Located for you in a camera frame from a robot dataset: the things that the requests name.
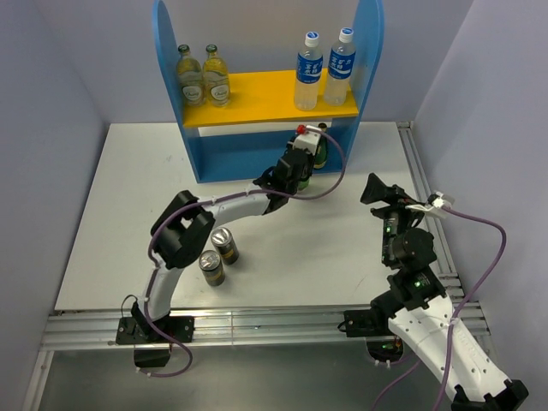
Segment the green glass bottle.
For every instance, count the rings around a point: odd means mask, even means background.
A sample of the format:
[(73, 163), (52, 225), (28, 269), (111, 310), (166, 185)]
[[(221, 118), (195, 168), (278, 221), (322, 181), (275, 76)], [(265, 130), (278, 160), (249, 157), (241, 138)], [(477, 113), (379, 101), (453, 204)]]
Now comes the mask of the green glass bottle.
[(309, 170), (304, 170), (301, 174), (301, 178), (298, 182), (297, 190), (303, 191), (305, 190), (309, 185), (311, 172)]
[(319, 145), (317, 147), (314, 169), (320, 170), (325, 167), (329, 154), (328, 140), (321, 134)]

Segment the Pocari water bottle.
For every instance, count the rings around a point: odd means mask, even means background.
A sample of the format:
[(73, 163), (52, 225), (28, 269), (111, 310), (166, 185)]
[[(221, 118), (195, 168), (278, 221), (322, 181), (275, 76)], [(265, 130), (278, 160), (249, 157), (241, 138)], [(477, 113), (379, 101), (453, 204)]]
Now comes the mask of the Pocari water bottle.
[(322, 68), (323, 52), (319, 47), (319, 33), (307, 32), (296, 60), (294, 103), (298, 110), (315, 108)]
[(344, 27), (331, 47), (324, 91), (324, 101), (328, 105), (340, 106), (346, 101), (356, 53), (353, 40), (354, 30)]

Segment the black gold can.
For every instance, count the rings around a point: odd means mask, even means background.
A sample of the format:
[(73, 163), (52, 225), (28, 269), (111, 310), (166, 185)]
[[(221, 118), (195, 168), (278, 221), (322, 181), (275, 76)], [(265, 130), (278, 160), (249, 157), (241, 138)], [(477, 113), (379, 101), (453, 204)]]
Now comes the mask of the black gold can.
[(229, 229), (217, 227), (211, 232), (211, 243), (226, 265), (233, 265), (240, 257), (234, 237)]
[(223, 262), (218, 252), (214, 250), (205, 250), (198, 258), (199, 268), (204, 275), (206, 282), (217, 287), (225, 280)]

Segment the black gold can front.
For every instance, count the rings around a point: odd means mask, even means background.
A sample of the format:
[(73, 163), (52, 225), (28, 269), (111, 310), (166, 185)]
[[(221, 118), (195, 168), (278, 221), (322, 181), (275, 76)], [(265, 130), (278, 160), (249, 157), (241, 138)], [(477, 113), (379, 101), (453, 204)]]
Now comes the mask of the black gold can front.
[(225, 280), (223, 262), (218, 252), (214, 250), (205, 250), (198, 258), (199, 268), (204, 275), (206, 282), (217, 287)]

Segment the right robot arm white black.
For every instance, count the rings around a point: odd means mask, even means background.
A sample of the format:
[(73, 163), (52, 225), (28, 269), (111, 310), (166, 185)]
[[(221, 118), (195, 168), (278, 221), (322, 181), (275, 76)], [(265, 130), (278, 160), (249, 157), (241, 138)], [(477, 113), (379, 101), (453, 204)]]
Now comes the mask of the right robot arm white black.
[(460, 318), (469, 301), (455, 306), (433, 273), (433, 235), (419, 228), (426, 215), (456, 215), (454, 200), (440, 192), (427, 201), (388, 186), (374, 173), (361, 203), (383, 222), (381, 262), (392, 269), (390, 288), (371, 302), (370, 324), (379, 333), (400, 337), (440, 383), (437, 399), (447, 396), (454, 410), (517, 410), (528, 396), (524, 383), (508, 377), (480, 347)]

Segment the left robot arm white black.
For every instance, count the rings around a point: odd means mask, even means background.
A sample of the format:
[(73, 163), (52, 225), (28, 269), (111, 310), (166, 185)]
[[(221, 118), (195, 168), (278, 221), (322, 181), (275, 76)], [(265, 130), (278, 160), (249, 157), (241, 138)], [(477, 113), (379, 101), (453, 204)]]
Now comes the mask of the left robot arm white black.
[(297, 194), (299, 182), (313, 171), (315, 152), (288, 146), (277, 164), (253, 181), (247, 192), (201, 200), (181, 191), (152, 226), (149, 256), (154, 269), (131, 315), (146, 342), (166, 337), (171, 299), (182, 271), (201, 255), (210, 233), (224, 223), (274, 212)]

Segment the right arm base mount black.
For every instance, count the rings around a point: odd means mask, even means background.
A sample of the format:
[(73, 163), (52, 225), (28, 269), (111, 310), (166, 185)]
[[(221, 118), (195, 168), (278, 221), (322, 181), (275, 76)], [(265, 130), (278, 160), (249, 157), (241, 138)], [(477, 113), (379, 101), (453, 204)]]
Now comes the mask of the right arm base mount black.
[(347, 338), (363, 338), (375, 366), (390, 367), (413, 358), (403, 340), (389, 330), (386, 317), (376, 309), (344, 311), (337, 329)]

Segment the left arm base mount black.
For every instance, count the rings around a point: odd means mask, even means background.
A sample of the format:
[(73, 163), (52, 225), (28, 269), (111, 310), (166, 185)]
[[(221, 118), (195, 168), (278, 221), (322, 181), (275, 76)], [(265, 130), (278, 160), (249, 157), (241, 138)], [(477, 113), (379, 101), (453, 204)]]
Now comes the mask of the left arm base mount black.
[[(181, 343), (190, 343), (194, 334), (194, 317), (167, 316), (155, 323), (166, 335)], [(158, 334), (147, 322), (142, 328), (132, 317), (119, 320), (115, 344), (134, 346), (134, 364), (141, 368), (162, 368), (167, 365), (172, 343)]]

